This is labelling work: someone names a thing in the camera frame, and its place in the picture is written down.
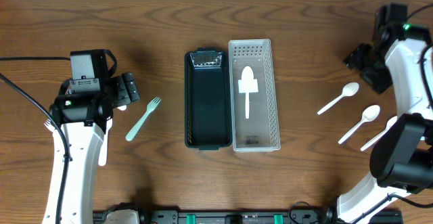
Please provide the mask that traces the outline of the white fork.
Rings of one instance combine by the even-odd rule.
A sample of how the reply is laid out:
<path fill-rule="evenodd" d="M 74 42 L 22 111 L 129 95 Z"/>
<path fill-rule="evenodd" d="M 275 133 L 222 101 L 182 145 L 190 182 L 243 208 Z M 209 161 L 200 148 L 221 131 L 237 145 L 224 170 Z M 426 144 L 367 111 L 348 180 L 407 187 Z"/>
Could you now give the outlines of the white fork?
<path fill-rule="evenodd" d="M 49 119 L 47 119 L 47 120 L 44 122 L 44 125 L 45 125 L 45 127 L 46 127 L 49 131 L 51 131 L 52 133 L 55 131 L 55 127 L 52 125 L 52 123 L 51 123 L 51 121 L 50 121 Z"/>
<path fill-rule="evenodd" d="M 107 163 L 107 159 L 108 159 L 108 136 L 109 136 L 109 131 L 112 128 L 112 123 L 113 123 L 112 119 L 108 120 L 106 123 L 106 133 L 104 135 L 104 141 L 101 145 L 101 150 L 100 150 L 99 159 L 98 159 L 98 165 L 100 165 L 100 166 L 105 166 Z"/>

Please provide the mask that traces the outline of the white spoon crossing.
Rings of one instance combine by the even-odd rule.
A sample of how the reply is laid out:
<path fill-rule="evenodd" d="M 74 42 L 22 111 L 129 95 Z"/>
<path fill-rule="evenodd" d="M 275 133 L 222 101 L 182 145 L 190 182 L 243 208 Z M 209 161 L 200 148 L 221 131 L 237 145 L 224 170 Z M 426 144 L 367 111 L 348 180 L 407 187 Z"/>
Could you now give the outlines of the white spoon crossing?
<path fill-rule="evenodd" d="M 339 102 L 343 97 L 351 97 L 357 93 L 359 90 L 359 84 L 358 83 L 348 83 L 342 88 L 341 94 L 333 99 L 331 102 L 326 104 L 324 107 L 322 107 L 318 112 L 317 115 L 323 114 L 325 111 L 329 110 L 332 106 L 334 106 L 337 102 Z"/>

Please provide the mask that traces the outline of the mint green plastic fork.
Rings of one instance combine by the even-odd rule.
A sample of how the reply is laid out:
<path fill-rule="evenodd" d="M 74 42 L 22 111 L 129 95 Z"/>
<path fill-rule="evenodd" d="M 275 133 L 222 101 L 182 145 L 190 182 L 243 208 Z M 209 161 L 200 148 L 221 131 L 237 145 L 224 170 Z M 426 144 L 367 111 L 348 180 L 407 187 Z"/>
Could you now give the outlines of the mint green plastic fork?
<path fill-rule="evenodd" d="M 161 102 L 161 99 L 159 97 L 155 97 L 152 101 L 150 101 L 148 103 L 144 115 L 135 123 L 135 125 L 127 133 L 127 135 L 125 137 L 125 139 L 127 141 L 132 141 L 135 138 L 135 136 L 138 134 L 140 128 L 143 126 L 144 122 L 148 118 L 148 116 L 158 107 L 160 102 Z"/>

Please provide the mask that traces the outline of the white label in basket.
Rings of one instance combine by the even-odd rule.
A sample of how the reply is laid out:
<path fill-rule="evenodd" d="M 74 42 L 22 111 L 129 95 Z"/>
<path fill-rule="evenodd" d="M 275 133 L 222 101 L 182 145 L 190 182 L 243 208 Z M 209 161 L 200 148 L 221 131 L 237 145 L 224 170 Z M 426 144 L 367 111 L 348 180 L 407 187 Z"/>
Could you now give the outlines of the white label in basket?
<path fill-rule="evenodd" d="M 239 93 L 258 93 L 258 81 L 256 79 L 241 79 L 238 81 Z"/>

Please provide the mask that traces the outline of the clear plastic basket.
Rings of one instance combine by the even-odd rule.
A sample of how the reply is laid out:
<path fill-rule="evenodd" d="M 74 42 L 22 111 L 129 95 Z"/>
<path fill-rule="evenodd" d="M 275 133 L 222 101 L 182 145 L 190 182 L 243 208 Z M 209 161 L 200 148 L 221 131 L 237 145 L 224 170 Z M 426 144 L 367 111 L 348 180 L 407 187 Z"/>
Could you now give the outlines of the clear plastic basket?
<path fill-rule="evenodd" d="M 250 93 L 250 117 L 245 117 L 245 93 L 239 93 L 242 70 L 251 67 L 258 93 Z M 233 150 L 273 152 L 281 148 L 271 41 L 244 39 L 229 42 L 229 75 Z"/>

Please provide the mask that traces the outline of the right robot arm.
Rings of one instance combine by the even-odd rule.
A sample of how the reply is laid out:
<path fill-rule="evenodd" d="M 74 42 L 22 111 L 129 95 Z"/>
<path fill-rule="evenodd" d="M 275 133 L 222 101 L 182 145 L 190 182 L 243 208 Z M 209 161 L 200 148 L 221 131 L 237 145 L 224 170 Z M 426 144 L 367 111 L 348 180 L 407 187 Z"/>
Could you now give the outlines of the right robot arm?
<path fill-rule="evenodd" d="M 368 174 L 338 197 L 334 223 L 369 223 L 395 200 L 432 188 L 432 40 L 427 28 L 404 22 L 379 25 L 372 46 L 356 51 L 348 65 L 360 68 L 377 91 L 393 86 L 397 120 L 375 143 Z"/>

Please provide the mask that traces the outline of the black plastic basket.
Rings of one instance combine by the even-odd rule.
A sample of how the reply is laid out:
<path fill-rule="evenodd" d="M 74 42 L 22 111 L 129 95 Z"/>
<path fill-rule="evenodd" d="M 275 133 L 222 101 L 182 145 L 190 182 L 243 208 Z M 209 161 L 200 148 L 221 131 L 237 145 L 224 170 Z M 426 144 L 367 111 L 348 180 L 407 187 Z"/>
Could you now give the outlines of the black plastic basket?
<path fill-rule="evenodd" d="M 185 54 L 185 145 L 218 150 L 232 144 L 227 54 L 199 47 Z"/>

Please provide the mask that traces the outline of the white spoon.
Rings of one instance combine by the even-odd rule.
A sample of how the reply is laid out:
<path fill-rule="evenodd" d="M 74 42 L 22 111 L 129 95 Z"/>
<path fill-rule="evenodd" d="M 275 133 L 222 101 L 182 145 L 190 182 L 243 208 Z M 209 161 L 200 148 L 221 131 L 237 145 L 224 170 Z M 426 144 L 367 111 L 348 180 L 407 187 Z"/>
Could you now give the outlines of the white spoon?
<path fill-rule="evenodd" d="M 251 86 L 254 81 L 254 73 L 251 69 L 251 67 L 246 66 L 242 70 L 241 79 L 239 80 L 239 90 L 240 93 L 245 93 L 245 117 L 246 119 L 249 119 L 250 117 L 250 92 L 251 92 Z"/>
<path fill-rule="evenodd" d="M 126 106 L 126 105 L 124 105 L 124 106 L 119 106 L 119 107 L 117 107 L 117 109 L 119 109 L 119 110 L 121 110 L 121 111 L 125 111 L 125 110 L 127 109 L 127 106 Z"/>
<path fill-rule="evenodd" d="M 360 148 L 360 151 L 363 152 L 369 147 L 371 147 L 373 144 L 375 144 L 383 135 L 385 135 L 390 130 L 390 128 L 396 123 L 397 119 L 398 116 L 393 116 L 392 118 L 390 118 L 386 123 L 385 129 L 382 132 L 378 133 L 375 137 L 370 139 L 365 145 L 363 145 Z"/>
<path fill-rule="evenodd" d="M 366 108 L 362 115 L 361 120 L 347 131 L 338 141 L 339 144 L 343 144 L 363 123 L 374 121 L 380 114 L 380 107 L 378 105 L 372 105 Z"/>

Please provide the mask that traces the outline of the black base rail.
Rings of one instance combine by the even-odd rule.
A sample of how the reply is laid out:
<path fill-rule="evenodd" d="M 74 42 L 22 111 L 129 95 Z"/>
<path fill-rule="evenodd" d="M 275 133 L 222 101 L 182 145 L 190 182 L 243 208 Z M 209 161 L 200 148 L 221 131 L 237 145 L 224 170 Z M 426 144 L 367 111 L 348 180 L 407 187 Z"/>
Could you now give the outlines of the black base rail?
<path fill-rule="evenodd" d="M 301 207 L 278 212 L 184 212 L 155 210 L 153 212 L 130 203 L 121 203 L 106 211 L 93 213 L 93 222 L 149 223 L 149 224 L 315 224 L 341 223 L 331 217 L 322 217 L 318 208 Z"/>

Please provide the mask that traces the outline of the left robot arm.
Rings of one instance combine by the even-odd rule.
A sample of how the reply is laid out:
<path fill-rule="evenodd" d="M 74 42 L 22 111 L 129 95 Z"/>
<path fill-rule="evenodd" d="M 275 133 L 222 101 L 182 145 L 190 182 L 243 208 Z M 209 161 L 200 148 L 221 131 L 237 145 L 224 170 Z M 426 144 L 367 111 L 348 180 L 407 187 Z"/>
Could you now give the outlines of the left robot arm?
<path fill-rule="evenodd" d="M 95 174 L 112 119 L 85 120 L 53 130 L 54 161 L 44 223 L 92 223 Z"/>

